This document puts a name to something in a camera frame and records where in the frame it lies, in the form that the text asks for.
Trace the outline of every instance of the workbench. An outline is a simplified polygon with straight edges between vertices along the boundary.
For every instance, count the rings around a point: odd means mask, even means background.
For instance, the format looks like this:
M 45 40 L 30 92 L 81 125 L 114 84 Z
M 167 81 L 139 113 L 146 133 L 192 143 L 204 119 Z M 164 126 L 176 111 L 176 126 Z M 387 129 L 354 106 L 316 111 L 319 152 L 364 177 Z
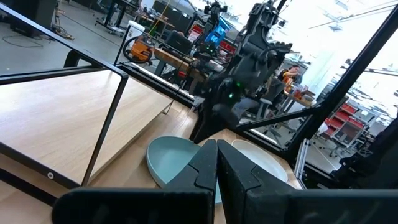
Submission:
M 155 71 L 155 75 L 157 76 L 161 76 L 166 64 L 175 67 L 181 72 L 187 73 L 190 67 L 190 63 L 192 63 L 193 61 L 193 59 L 189 57 L 184 57 L 183 59 L 178 58 L 160 48 L 155 49 L 154 55 L 155 58 L 159 59 L 159 64 L 157 65 Z M 193 81 L 189 87 L 189 94 L 192 95 L 198 82 L 204 82 L 208 78 L 208 75 L 201 73 L 197 69 L 192 69 L 189 75 L 193 78 Z
M 128 6 L 133 7 L 134 9 L 137 9 L 136 5 L 131 4 L 131 3 L 129 3 L 126 0 L 112 0 L 111 4 L 109 6 L 109 11 L 108 11 L 108 13 L 106 15 L 105 21 L 101 21 L 101 20 L 97 19 L 96 22 L 95 22 L 95 25 L 100 24 L 100 25 L 104 26 L 105 28 L 107 28 L 109 30 L 115 31 L 115 29 L 113 29 L 112 27 L 108 26 L 109 22 L 111 21 L 112 16 L 113 16 L 115 4 L 118 4 L 118 5 L 121 6 L 120 13 L 119 13 L 118 18 L 117 18 L 116 23 L 115 23 L 115 27 L 117 27 L 117 28 L 120 28 L 120 23 L 122 22 L 124 13 L 126 12 L 126 8 Z
M 160 38 L 163 37 L 164 31 L 166 30 L 167 26 L 174 28 L 173 24 L 167 22 L 165 19 L 160 18 L 158 16 L 151 17 L 151 16 L 149 16 L 143 12 L 139 12 L 139 11 L 133 12 L 132 16 L 135 16 L 134 22 L 136 22 L 136 23 L 140 23 L 141 19 L 150 21 L 152 23 L 152 25 L 154 25 L 157 21 L 161 22 L 163 24 L 162 32 L 158 33 L 160 35 Z
M 0 142 L 11 148 L 2 153 L 66 187 L 80 184 L 119 81 L 104 70 L 0 86 Z M 170 104 L 129 78 L 90 179 Z
M 289 94 L 284 90 L 284 95 L 287 97 L 286 100 L 282 103 L 282 107 L 278 111 L 277 115 L 281 115 L 282 113 L 288 113 L 294 103 L 299 103 L 300 105 L 309 108 L 312 106 L 311 102 L 305 99 L 299 99 L 294 97 L 293 94 Z

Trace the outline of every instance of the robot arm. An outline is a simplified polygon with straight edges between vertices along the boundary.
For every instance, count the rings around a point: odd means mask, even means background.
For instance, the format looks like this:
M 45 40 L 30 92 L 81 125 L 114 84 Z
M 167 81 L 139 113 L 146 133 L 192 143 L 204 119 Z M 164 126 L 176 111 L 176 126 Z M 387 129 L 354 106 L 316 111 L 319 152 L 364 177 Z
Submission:
M 235 128 L 239 118 L 231 111 L 241 95 L 257 90 L 280 67 L 292 44 L 266 40 L 277 22 L 273 1 L 255 4 L 250 12 L 247 33 L 240 43 L 222 82 L 208 80 L 205 100 L 198 110 L 198 120 L 190 140 L 199 143 L 226 127 Z

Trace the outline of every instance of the light blue bowl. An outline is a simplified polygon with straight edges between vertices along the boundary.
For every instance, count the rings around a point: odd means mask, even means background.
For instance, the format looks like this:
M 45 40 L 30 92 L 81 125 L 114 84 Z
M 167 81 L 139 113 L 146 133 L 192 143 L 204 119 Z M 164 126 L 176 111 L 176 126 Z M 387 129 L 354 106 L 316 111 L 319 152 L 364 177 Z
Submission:
M 162 136 L 153 140 L 147 149 L 147 163 L 157 185 L 165 187 L 191 161 L 200 148 L 187 139 L 175 136 Z M 221 203 L 218 182 L 216 203 Z

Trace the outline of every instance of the floor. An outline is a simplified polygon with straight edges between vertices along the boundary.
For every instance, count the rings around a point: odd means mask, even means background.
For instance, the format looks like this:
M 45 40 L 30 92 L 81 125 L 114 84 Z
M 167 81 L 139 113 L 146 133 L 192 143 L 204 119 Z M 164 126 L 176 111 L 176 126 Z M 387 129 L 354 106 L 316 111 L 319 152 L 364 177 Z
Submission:
M 60 16 L 60 24 L 70 35 L 74 36 L 74 44 L 106 61 L 114 61 L 122 38 L 118 35 L 109 34 L 103 26 L 95 26 L 96 18 L 104 15 L 89 11 L 73 1 L 71 1 L 71 4 L 61 4 L 60 9 L 65 11 Z M 124 16 L 122 26 L 127 26 L 130 19 L 129 15 Z M 0 23 L 0 38 L 2 38 L 0 40 L 0 52 L 12 52 L 11 54 L 0 54 L 0 74 L 62 68 L 70 50 L 58 42 L 45 39 L 45 37 L 40 40 L 40 38 L 31 39 L 20 36 L 10 30 L 9 24 Z M 126 58 L 121 55 L 119 61 L 126 61 Z M 154 73 L 157 62 L 153 61 L 152 66 L 143 67 Z M 278 132 L 282 135 L 279 138 L 282 144 L 285 144 L 292 137 L 288 130 L 283 127 L 279 128 Z M 271 134 L 267 134 L 267 136 L 275 139 Z M 307 161 L 326 172 L 331 172 L 339 168 L 340 165 L 338 163 L 339 158 L 330 158 L 328 157 L 329 153 L 312 146 L 308 149 Z

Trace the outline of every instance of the wooden table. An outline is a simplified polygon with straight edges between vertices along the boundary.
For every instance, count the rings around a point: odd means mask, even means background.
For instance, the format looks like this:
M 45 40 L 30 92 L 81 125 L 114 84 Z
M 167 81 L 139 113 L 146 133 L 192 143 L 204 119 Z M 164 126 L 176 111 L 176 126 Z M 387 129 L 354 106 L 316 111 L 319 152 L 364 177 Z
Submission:
M 143 130 L 126 150 L 105 168 L 91 183 L 94 187 L 158 187 L 150 175 L 146 163 L 146 149 L 149 143 L 159 136 L 180 136 L 188 138 L 197 116 L 190 113 L 190 109 L 180 103 L 173 103 L 168 115 L 160 115 Z M 224 130 L 210 137 L 210 139 L 225 139 L 232 143 L 235 139 L 243 139 L 235 133 Z M 288 175 L 288 184 L 301 189 L 299 182 L 293 174 L 293 170 L 282 158 L 274 157 L 285 169 Z M 20 178 L 44 188 L 47 192 L 59 197 L 67 192 L 67 189 L 48 180 L 32 170 L 15 163 L 0 155 L 0 164 L 3 169 L 18 175 Z M 4 182 L 0 182 L 0 217 L 4 223 L 30 223 L 51 224 L 51 207 L 22 193 Z M 224 224 L 225 217 L 222 205 L 215 208 L 215 224 Z
M 163 23 L 163 27 L 162 27 L 162 32 L 160 33 L 160 38 L 162 38 L 164 31 L 166 29 L 167 26 L 170 26 L 172 28 L 174 28 L 174 25 L 167 22 L 165 19 L 162 19 L 160 17 L 155 17 L 155 18 L 151 18 L 150 16 L 148 16 L 147 14 L 144 14 L 143 12 L 133 12 L 132 13 L 134 16 L 136 16 L 136 18 L 134 19 L 134 22 L 139 23 L 140 19 L 145 19 L 147 21 L 151 21 L 153 24 L 156 23 L 156 21 L 159 21 L 161 23 Z
M 282 113 L 287 113 L 291 109 L 294 103 L 300 103 L 306 108 L 312 106 L 311 102 L 294 97 L 293 94 L 289 94 L 285 90 L 284 90 L 284 95 L 287 96 L 287 99 L 282 103 L 282 107 L 278 111 L 277 115 L 281 115 Z
M 119 81 L 105 70 L 0 86 L 0 142 L 81 183 Z M 130 78 L 91 178 L 170 103 Z
M 156 67 L 155 75 L 161 76 L 164 67 L 166 64 L 169 64 L 176 69 L 182 71 L 182 72 L 187 72 L 189 69 L 189 63 L 184 62 L 182 59 L 166 52 L 163 49 L 156 48 L 155 49 L 155 58 L 159 59 L 159 64 Z M 184 60 L 191 62 L 192 59 L 189 57 L 185 57 Z M 193 69 L 190 72 L 190 76 L 193 77 L 193 81 L 191 82 L 190 88 L 189 88 L 189 94 L 193 94 L 193 91 L 198 84 L 198 82 L 203 82 L 207 79 L 207 76 L 203 73 L 201 73 L 197 69 Z

